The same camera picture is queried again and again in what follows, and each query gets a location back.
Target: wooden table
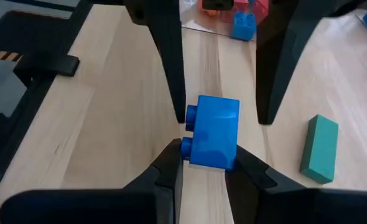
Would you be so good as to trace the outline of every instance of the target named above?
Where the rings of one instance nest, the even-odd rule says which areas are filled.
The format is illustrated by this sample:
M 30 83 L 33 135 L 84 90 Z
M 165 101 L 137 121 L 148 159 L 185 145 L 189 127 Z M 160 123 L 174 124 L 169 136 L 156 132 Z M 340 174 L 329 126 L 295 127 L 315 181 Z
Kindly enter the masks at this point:
M 255 44 L 182 32 L 187 103 L 239 99 L 238 144 L 309 187 L 320 186 L 299 174 L 307 122 L 327 116 L 340 133 L 335 180 L 323 187 L 367 190 L 367 30 L 356 17 L 319 24 L 270 127 L 256 116 Z M 189 134 L 151 34 L 125 8 L 95 5 L 70 54 L 81 59 L 77 74 L 52 84 L 0 183 L 0 205 L 29 189 L 123 187 Z M 183 178 L 181 223 L 233 222 L 222 173 L 185 163 Z

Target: orange and black warning stripe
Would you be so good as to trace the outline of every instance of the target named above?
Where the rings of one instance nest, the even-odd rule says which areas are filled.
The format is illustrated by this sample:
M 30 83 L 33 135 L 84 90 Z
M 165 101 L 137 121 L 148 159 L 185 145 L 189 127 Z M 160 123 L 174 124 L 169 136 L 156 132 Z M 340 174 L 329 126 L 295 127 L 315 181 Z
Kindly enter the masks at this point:
M 7 60 L 7 61 L 13 61 L 18 62 L 21 59 L 22 55 L 15 52 L 6 52 L 0 50 L 0 60 Z

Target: lego stud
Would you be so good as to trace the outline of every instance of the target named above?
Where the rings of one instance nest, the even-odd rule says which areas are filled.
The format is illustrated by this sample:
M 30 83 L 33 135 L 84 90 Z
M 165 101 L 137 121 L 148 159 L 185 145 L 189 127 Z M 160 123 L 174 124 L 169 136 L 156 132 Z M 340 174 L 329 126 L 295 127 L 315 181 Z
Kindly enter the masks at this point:
M 255 26 L 256 18 L 254 17 L 254 14 L 248 14 L 247 15 L 247 26 Z
M 190 151 L 192 150 L 193 139 L 189 137 L 183 137 L 181 143 L 181 156 L 185 160 L 189 160 Z
M 235 14 L 235 19 L 237 19 L 238 21 L 242 22 L 242 21 L 243 21 L 243 15 L 244 15 L 244 13 L 243 13 L 243 12 L 238 11 L 238 12 Z
M 187 124 L 195 124 L 196 121 L 196 113 L 197 113 L 197 106 L 188 105 L 186 111 L 186 123 Z

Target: green wooden block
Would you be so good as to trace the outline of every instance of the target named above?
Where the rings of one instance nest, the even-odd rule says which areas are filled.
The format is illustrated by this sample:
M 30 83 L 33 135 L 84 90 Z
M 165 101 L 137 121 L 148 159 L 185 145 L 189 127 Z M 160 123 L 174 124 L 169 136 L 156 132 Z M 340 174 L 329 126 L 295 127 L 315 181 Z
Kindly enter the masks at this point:
M 309 121 L 300 172 L 312 180 L 326 184 L 334 179 L 338 124 L 322 115 Z

